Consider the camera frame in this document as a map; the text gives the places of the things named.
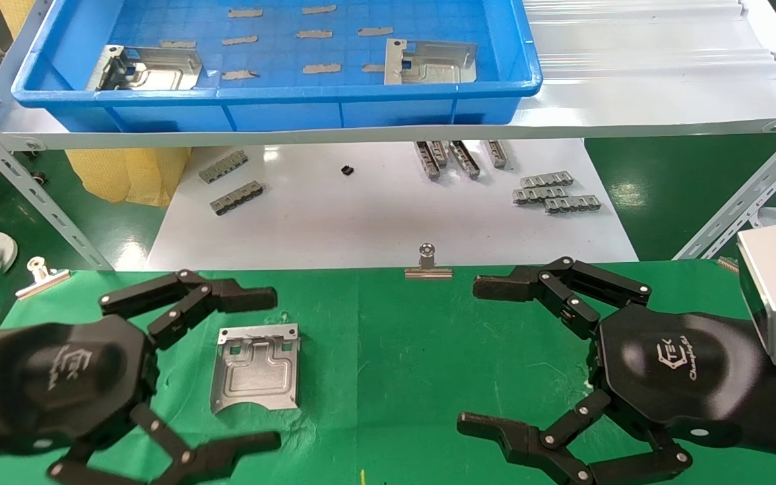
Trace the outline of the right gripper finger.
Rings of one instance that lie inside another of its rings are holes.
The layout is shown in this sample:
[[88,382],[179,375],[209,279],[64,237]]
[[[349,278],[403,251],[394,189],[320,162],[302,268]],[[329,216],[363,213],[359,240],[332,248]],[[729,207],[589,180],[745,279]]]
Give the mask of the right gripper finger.
[[606,414],[612,396],[601,389],[580,400],[554,424],[541,430],[525,422],[462,412],[457,430],[465,436],[499,445],[508,463],[533,467],[556,484],[651,484],[670,481],[692,466],[692,455],[665,430],[645,430],[651,450],[586,464],[569,445]]
[[563,257],[546,266],[517,266],[507,276],[477,276],[472,294],[480,300],[538,301],[576,337],[597,339],[601,315],[582,300],[615,308],[647,306],[650,286],[591,264]]

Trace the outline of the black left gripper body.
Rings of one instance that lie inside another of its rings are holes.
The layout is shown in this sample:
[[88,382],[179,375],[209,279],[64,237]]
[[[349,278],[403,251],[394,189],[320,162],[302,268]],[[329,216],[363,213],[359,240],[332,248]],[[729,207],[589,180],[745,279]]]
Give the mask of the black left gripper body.
[[107,449],[157,378],[154,345],[122,317],[0,329],[0,455]]

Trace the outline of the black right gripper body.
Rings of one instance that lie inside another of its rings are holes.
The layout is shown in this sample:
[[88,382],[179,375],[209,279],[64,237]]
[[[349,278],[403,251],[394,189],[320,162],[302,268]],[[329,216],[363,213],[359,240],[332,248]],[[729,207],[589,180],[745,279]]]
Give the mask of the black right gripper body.
[[768,356],[752,323],[632,304],[597,330],[606,416],[638,440],[666,432],[707,447],[766,449]]

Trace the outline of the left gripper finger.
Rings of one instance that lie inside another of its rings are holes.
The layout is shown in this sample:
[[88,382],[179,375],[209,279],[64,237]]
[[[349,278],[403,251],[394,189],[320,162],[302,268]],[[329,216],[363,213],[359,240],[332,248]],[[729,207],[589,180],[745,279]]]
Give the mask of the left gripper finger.
[[[129,412],[129,421],[147,433],[170,457],[169,466],[148,484],[198,484],[231,476],[243,455],[277,451],[280,433],[261,432],[210,440],[191,448],[147,404]],[[59,484],[141,484],[135,479],[90,467],[95,452],[89,444],[76,444],[47,470]]]
[[234,279],[207,279],[191,270],[164,274],[100,298],[102,315],[125,320],[169,306],[147,328],[148,339],[158,350],[178,343],[215,311],[266,311],[277,305],[275,288],[241,288]]

